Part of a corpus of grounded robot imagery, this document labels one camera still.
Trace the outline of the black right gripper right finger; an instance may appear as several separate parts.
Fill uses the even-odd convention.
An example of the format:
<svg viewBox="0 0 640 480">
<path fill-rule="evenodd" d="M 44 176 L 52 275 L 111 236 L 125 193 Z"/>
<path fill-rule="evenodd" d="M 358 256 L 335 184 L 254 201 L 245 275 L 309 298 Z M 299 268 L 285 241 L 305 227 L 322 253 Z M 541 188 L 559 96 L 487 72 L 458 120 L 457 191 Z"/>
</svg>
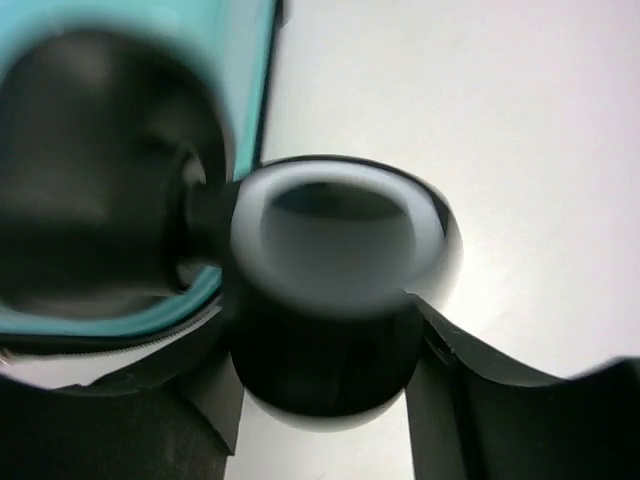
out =
<svg viewBox="0 0 640 480">
<path fill-rule="evenodd" d="M 416 478 L 638 478 L 638 359 L 557 378 L 411 300 L 424 326 L 406 389 Z"/>
</svg>

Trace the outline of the pink and teal kids suitcase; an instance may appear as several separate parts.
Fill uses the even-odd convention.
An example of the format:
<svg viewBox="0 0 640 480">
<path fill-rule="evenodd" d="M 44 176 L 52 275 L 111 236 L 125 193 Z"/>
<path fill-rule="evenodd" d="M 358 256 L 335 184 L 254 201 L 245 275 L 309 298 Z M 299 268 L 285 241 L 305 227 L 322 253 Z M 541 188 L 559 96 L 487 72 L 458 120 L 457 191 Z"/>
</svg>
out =
<svg viewBox="0 0 640 480">
<path fill-rule="evenodd" d="M 337 154 L 261 166 L 272 1 L 1 5 L 1 381 L 123 395 L 221 347 L 305 427 L 395 402 L 454 248 L 440 194 Z"/>
</svg>

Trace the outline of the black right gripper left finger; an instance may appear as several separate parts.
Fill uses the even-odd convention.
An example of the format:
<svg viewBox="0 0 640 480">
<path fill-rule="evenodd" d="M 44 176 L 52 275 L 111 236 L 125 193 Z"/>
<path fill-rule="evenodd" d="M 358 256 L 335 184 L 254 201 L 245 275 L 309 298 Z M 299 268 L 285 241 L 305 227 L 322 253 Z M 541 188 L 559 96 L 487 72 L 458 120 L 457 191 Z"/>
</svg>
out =
<svg viewBox="0 0 640 480">
<path fill-rule="evenodd" d="M 4 479 L 221 479 L 244 389 L 218 300 L 181 338 L 87 386 L 38 388 L 1 367 Z"/>
</svg>

